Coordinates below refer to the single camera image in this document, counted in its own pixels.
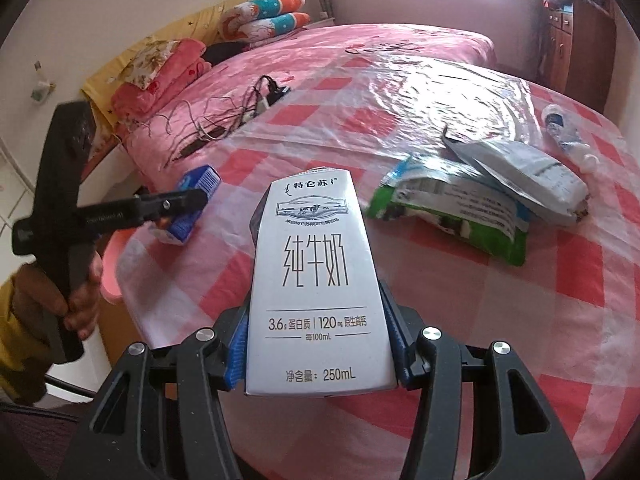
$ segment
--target pink blanket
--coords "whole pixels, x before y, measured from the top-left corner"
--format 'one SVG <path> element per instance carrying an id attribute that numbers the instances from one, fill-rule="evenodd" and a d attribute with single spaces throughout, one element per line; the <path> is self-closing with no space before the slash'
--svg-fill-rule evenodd
<path id="1" fill-rule="evenodd" d="M 187 69 L 182 72 L 178 79 L 171 83 L 166 90 L 162 93 L 159 99 L 152 105 L 152 107 L 144 113 L 136 110 L 130 110 L 129 118 L 134 119 L 140 123 L 148 120 L 154 114 L 157 114 L 171 101 L 173 101 L 180 92 L 182 92 L 187 86 L 196 81 L 199 77 L 202 77 L 211 70 L 211 63 L 198 58 L 194 63 L 189 65 Z"/>
<path id="2" fill-rule="evenodd" d="M 132 83 L 122 84 L 111 97 L 111 105 L 116 115 L 126 119 L 148 113 L 169 86 L 180 77 L 186 67 L 200 57 L 204 50 L 205 45 L 201 41 L 185 38 L 146 90 L 141 90 Z"/>

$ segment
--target bottle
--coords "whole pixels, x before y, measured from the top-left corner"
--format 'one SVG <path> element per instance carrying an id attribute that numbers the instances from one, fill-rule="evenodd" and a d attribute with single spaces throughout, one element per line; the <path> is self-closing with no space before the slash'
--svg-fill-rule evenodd
<path id="1" fill-rule="evenodd" d="M 578 130 L 569 124 L 564 110 L 558 105 L 549 105 L 542 111 L 546 132 L 562 152 L 569 157 L 582 173 L 593 173 L 598 167 L 598 157 L 581 138 Z"/>

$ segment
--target white wall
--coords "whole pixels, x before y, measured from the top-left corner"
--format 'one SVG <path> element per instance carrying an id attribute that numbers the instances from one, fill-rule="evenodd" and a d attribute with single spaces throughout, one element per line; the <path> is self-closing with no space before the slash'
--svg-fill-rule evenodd
<path id="1" fill-rule="evenodd" d="M 129 45 L 219 1 L 31 0 L 0 48 L 0 137 L 27 179 L 35 182 L 57 103 L 76 98 L 84 80 Z M 317 18 L 318 0 L 307 0 L 303 10 Z M 30 99 L 36 60 L 58 85 L 41 105 Z M 92 178 L 97 190 L 89 195 L 99 200 L 126 167 L 125 155 L 110 156 L 100 175 Z"/>
<path id="2" fill-rule="evenodd" d="M 542 0 L 333 0 L 336 22 L 418 23 L 484 34 L 498 63 L 532 77 Z"/>
<path id="3" fill-rule="evenodd" d="M 611 90 L 604 114 L 615 123 L 640 160 L 640 41 L 616 6 L 618 42 Z"/>

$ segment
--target white milk carton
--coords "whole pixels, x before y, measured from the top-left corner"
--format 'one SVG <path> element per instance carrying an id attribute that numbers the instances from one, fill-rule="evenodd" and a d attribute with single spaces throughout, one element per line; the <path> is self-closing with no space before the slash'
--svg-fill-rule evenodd
<path id="1" fill-rule="evenodd" d="M 273 182 L 257 237 L 247 394 L 332 396 L 395 386 L 350 173 L 321 168 Z"/>

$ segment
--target hand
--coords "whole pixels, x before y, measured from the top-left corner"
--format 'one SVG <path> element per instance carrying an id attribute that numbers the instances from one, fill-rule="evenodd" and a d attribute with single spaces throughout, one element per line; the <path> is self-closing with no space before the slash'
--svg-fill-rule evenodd
<path id="1" fill-rule="evenodd" d="M 101 278 L 102 260 L 96 254 L 89 266 L 87 280 L 73 291 L 67 303 L 56 285 L 36 264 L 25 264 L 14 277 L 14 314 L 31 335 L 45 340 L 42 309 L 47 310 L 64 317 L 66 329 L 78 332 L 78 337 L 84 341 L 94 332 L 98 321 Z"/>

